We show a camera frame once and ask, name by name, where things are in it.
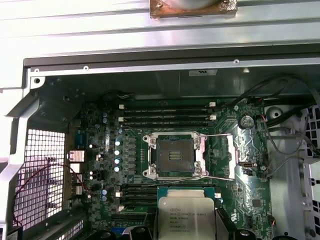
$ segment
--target mesh grille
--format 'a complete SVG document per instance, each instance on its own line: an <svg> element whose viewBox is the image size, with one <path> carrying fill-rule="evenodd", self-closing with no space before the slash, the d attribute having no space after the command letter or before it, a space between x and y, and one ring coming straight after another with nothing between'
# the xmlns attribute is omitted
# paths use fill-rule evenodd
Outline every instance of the mesh grille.
<svg viewBox="0 0 320 240"><path fill-rule="evenodd" d="M70 228L66 233L64 233L61 237L57 238L57 240L69 240L74 235L76 235L83 227L84 227L84 221L81 220L72 228Z"/></svg>
<svg viewBox="0 0 320 240"><path fill-rule="evenodd" d="M29 129L16 191L36 171L50 164L63 164L64 152L64 133ZM35 175L18 194L14 214L23 230L61 211L63 175L63 166L50 166Z"/></svg>

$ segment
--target capacitor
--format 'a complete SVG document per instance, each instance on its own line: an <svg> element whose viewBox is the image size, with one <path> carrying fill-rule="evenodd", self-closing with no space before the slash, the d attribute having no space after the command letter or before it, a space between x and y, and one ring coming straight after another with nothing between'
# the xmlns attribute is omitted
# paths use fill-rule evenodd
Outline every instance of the capacitor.
<svg viewBox="0 0 320 240"><path fill-rule="evenodd" d="M120 158L116 158L115 160L114 160L114 163L115 164L119 164L121 162L121 159Z"/></svg>
<svg viewBox="0 0 320 240"><path fill-rule="evenodd" d="M121 170L121 167L119 167L119 166L115 166L114 167L114 171L117 173L117 172L119 172Z"/></svg>
<svg viewBox="0 0 320 240"><path fill-rule="evenodd" d="M89 148L90 148L90 149L96 149L97 147L98 147L98 146L95 145L95 144L90 144L90 145L89 145Z"/></svg>
<svg viewBox="0 0 320 240"><path fill-rule="evenodd" d="M245 115L240 119L238 125L241 129L251 129L255 126L255 120L251 116Z"/></svg>

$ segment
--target metal bracket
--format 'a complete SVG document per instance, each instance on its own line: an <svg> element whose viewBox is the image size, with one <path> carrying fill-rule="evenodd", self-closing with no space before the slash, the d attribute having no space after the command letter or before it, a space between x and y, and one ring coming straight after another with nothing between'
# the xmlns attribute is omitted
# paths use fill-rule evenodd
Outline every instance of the metal bracket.
<svg viewBox="0 0 320 240"><path fill-rule="evenodd" d="M153 132L149 135L143 136L142 140L148 143L148 169L143 171L143 176L150 178L152 180L159 181L172 181L172 180L183 180L186 177L160 177L157 173L157 165L151 164L151 150L157 149L157 139L161 135L190 135L193 139L193 148L195 150L195 162L194 162L194 173L193 177L208 175L206 171L206 161L203 157L205 152L205 141L207 139L205 134L199 133L197 131L169 131L169 132Z"/></svg>
<svg viewBox="0 0 320 240"><path fill-rule="evenodd" d="M45 84L45 81L46 81L45 76L31 77L30 89L37 89L42 87Z"/></svg>

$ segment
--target chip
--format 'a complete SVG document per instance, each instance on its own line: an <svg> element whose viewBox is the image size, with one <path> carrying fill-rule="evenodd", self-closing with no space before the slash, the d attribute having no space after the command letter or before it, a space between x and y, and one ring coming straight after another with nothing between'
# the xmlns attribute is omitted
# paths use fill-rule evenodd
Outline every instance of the chip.
<svg viewBox="0 0 320 240"><path fill-rule="evenodd" d="M252 207L261 207L261 201L259 199L253 199L252 200Z"/></svg>
<svg viewBox="0 0 320 240"><path fill-rule="evenodd" d="M162 140L156 143L156 166L159 173L193 173L195 153L193 139Z"/></svg>

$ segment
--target electrolytic capacitor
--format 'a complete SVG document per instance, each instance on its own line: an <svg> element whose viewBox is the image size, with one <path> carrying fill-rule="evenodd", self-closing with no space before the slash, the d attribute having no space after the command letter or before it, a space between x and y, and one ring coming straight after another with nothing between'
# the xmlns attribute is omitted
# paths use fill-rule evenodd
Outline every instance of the electrolytic capacitor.
<svg viewBox="0 0 320 240"><path fill-rule="evenodd" d="M117 172L119 172L121 170L121 167L120 166L115 166L114 167L114 171L117 173Z"/></svg>
<svg viewBox="0 0 320 240"><path fill-rule="evenodd" d="M90 148L90 149L96 149L97 147L98 147L98 146L95 145L95 144L90 144L90 145L89 145L89 148Z"/></svg>
<svg viewBox="0 0 320 240"><path fill-rule="evenodd" d="M114 160L114 163L115 164L119 164L121 162L121 159L120 158L116 158L115 160Z"/></svg>

